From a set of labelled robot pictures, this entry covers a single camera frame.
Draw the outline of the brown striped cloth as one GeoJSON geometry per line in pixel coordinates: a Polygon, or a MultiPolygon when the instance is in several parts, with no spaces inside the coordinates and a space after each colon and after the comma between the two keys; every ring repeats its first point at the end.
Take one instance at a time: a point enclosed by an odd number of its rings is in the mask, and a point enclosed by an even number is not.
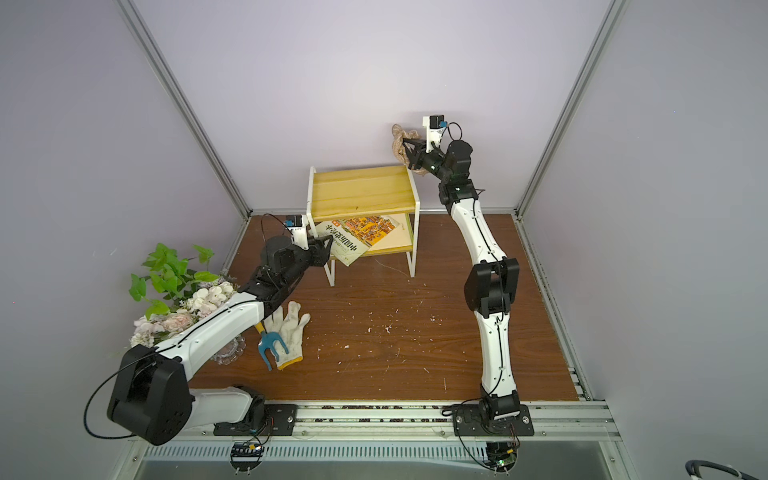
{"type": "Polygon", "coordinates": [[[426,141],[417,130],[405,130],[401,125],[391,127],[393,135],[392,152],[395,158],[415,174],[424,176],[423,157],[426,154],[426,141]]]}

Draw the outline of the colourful China history picture book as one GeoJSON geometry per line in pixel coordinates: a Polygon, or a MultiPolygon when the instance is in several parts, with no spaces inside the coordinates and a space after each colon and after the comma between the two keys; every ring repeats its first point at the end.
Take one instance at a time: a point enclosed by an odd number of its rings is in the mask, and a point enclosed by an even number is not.
{"type": "Polygon", "coordinates": [[[332,237],[331,255],[350,266],[399,226],[393,217],[375,215],[323,221],[317,233],[332,237]]]}

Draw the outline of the white wooden two-tier bookshelf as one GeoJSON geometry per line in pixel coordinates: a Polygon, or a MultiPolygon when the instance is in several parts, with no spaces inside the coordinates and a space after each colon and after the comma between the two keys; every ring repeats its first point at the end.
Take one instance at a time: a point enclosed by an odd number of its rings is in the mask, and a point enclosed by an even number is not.
{"type": "Polygon", "coordinates": [[[402,165],[309,171],[306,216],[311,233],[327,220],[372,215],[411,215],[413,250],[405,252],[409,275],[416,274],[421,202],[413,174],[402,165]]]}

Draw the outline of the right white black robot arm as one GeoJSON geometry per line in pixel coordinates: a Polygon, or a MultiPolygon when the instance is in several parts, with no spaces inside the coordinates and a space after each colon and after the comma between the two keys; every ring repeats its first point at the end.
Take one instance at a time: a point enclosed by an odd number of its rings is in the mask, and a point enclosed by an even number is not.
{"type": "Polygon", "coordinates": [[[496,242],[482,212],[480,193],[470,178],[473,148],[453,140],[446,151],[425,140],[403,141],[407,166],[439,180],[441,204],[457,225],[472,262],[464,285],[465,302],[480,331],[483,371],[481,412],[490,421],[517,416],[521,404],[513,376],[509,320],[520,265],[496,242]]]}

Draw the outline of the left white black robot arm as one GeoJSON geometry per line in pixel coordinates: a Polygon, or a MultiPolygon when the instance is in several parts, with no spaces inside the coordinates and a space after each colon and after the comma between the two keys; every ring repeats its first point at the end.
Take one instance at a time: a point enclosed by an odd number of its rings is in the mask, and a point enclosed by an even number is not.
{"type": "Polygon", "coordinates": [[[152,445],[180,432],[213,424],[227,433],[257,434],[266,422],[257,391],[247,387],[192,389],[198,370],[235,337],[275,313],[310,267],[327,264],[330,236],[268,239],[261,265],[224,304],[190,329],[157,346],[137,345],[111,375],[109,420],[152,445]]]}

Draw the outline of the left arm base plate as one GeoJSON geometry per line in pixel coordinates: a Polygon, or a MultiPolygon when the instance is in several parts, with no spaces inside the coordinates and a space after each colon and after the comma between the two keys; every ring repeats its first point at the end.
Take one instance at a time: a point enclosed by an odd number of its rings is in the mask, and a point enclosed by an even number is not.
{"type": "Polygon", "coordinates": [[[246,417],[234,423],[222,422],[214,425],[215,436],[291,436],[297,419],[296,404],[260,403],[246,414],[246,417]]]}

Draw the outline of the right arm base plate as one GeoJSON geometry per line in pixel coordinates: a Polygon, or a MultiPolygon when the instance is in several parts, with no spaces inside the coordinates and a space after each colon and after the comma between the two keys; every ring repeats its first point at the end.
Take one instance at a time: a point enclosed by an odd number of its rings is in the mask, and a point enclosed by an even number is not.
{"type": "Polygon", "coordinates": [[[443,409],[451,419],[453,431],[461,437],[533,437],[532,416],[527,405],[520,406],[518,414],[489,420],[477,403],[460,403],[443,409]]]}

